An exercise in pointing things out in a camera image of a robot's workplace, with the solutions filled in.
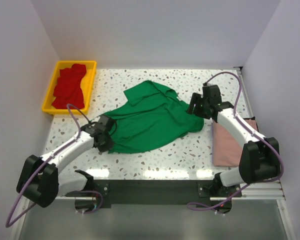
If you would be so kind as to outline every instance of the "red cloth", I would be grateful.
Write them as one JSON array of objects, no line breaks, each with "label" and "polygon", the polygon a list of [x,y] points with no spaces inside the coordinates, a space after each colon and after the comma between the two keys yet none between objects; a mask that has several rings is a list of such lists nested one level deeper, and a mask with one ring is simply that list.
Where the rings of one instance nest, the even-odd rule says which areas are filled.
[{"label": "red cloth", "polygon": [[60,69],[60,77],[53,92],[55,100],[52,106],[56,109],[66,109],[67,104],[73,104],[83,109],[85,103],[80,83],[86,73],[84,64],[73,64],[71,68]]}]

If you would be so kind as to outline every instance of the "yellow tray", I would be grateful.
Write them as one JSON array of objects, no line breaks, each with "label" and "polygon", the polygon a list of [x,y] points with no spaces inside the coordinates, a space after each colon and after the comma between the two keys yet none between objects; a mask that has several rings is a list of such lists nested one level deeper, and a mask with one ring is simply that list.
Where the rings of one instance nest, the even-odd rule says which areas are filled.
[{"label": "yellow tray", "polygon": [[[86,67],[86,74],[81,80],[80,87],[83,93],[84,108],[80,109],[84,114],[88,113],[91,92],[94,85],[97,62],[96,61],[58,61],[49,85],[49,89],[45,95],[42,105],[42,111],[51,115],[69,114],[67,109],[56,109],[51,104],[56,99],[54,90],[60,77],[60,69],[71,68],[73,64],[84,64]],[[73,114],[80,114],[78,110],[73,109]]]}]

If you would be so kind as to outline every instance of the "green t-shirt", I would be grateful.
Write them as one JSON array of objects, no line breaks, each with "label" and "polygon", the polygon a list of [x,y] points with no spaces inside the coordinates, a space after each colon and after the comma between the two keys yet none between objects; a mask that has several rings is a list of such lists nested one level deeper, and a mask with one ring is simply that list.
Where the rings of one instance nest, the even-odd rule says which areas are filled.
[{"label": "green t-shirt", "polygon": [[109,153],[150,151],[204,126],[203,118],[188,114],[189,105],[165,85],[146,80],[124,94],[126,104],[105,113],[117,122],[111,136],[114,147]]}]

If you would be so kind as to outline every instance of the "terrazzo surface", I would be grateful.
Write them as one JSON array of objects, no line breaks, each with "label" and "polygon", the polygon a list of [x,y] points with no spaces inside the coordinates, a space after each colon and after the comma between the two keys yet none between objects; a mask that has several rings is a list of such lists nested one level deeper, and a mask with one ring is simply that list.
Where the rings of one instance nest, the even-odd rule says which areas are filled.
[{"label": "terrazzo surface", "polygon": [[[221,70],[191,69],[98,69],[90,100],[90,119],[104,112],[116,109],[127,101],[124,90],[145,80],[166,85],[174,89],[181,100],[190,102],[192,93],[201,93],[202,84]],[[223,74],[216,77],[213,84],[220,88],[223,101],[235,102],[239,84],[233,76]],[[243,118],[249,112],[243,93],[237,106]],[[86,120],[76,115],[80,125]],[[77,127],[69,115],[53,118],[45,153],[66,142],[77,132]],[[77,169],[86,171],[95,179],[144,180],[144,179],[213,179],[214,174],[228,170],[228,167],[213,166],[212,120],[204,120],[200,132],[188,133],[185,137],[152,151],[122,154],[100,153],[93,148],[75,159],[60,175],[74,175]]]}]

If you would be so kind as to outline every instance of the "gray wall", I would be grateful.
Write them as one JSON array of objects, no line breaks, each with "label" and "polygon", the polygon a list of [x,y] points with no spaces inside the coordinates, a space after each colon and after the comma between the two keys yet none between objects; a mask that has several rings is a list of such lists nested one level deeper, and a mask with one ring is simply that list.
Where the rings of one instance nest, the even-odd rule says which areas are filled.
[{"label": "gray wall", "polygon": [[40,154],[51,117],[41,104],[57,54],[28,0],[0,1],[0,240],[25,159]]},{"label": "gray wall", "polygon": [[279,140],[289,213],[300,240],[300,0],[282,0],[243,68],[260,130]]},{"label": "gray wall", "polygon": [[243,66],[280,0],[32,0],[63,60],[104,68]]}]

